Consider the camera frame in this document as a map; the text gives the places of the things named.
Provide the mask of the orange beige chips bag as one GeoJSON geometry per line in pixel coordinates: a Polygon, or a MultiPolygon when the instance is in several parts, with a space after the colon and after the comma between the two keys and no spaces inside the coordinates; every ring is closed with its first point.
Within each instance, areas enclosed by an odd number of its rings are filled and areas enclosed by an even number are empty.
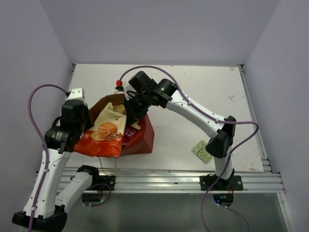
{"type": "Polygon", "coordinates": [[[126,110],[124,105],[108,103],[99,113],[94,126],[83,133],[74,152],[89,157],[114,157],[121,155],[126,110]]]}

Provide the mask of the pink REAL chips bag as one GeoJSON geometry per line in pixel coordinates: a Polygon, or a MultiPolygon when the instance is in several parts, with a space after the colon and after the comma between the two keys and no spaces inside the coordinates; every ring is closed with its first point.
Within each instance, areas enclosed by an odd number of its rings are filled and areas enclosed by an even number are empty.
{"type": "Polygon", "coordinates": [[[123,146],[125,146],[134,136],[140,131],[141,126],[138,123],[133,123],[130,126],[126,126],[123,136],[123,146]]]}

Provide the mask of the red paper bag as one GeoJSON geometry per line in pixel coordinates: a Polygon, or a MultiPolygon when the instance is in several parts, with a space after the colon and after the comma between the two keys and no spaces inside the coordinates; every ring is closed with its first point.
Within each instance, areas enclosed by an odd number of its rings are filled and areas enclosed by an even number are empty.
{"type": "MultiPolygon", "coordinates": [[[[92,120],[95,121],[99,118],[99,114],[103,111],[103,108],[108,105],[108,103],[111,103],[113,105],[113,109],[115,109],[117,106],[122,105],[124,100],[124,94],[113,94],[103,97],[89,111],[92,120]]],[[[122,144],[121,153],[119,156],[115,157],[116,159],[130,155],[152,153],[155,133],[149,116],[146,115],[137,123],[141,126],[140,131],[138,131],[125,146],[122,144]]]]}

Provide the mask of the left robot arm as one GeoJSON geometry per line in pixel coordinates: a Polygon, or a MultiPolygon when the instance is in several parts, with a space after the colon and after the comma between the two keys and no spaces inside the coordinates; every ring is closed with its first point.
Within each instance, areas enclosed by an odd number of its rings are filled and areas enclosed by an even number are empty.
{"type": "Polygon", "coordinates": [[[82,133],[92,126],[83,100],[66,100],[61,116],[44,135],[42,162],[34,189],[24,209],[14,213],[12,222],[39,232],[60,232],[68,212],[86,189],[100,184],[98,169],[83,165],[71,182],[58,193],[66,164],[82,133]]]}

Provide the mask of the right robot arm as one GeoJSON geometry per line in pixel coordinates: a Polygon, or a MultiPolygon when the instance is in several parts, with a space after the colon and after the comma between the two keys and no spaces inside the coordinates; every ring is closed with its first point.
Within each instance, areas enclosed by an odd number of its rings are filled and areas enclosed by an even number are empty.
{"type": "Polygon", "coordinates": [[[234,117],[225,118],[209,111],[189,97],[182,96],[170,80],[162,79],[157,83],[143,71],[117,87],[125,94],[128,124],[140,121],[149,107],[160,106],[183,116],[205,132],[210,138],[205,150],[214,157],[217,188],[224,190],[232,185],[234,168],[229,152],[235,135],[234,117]]]}

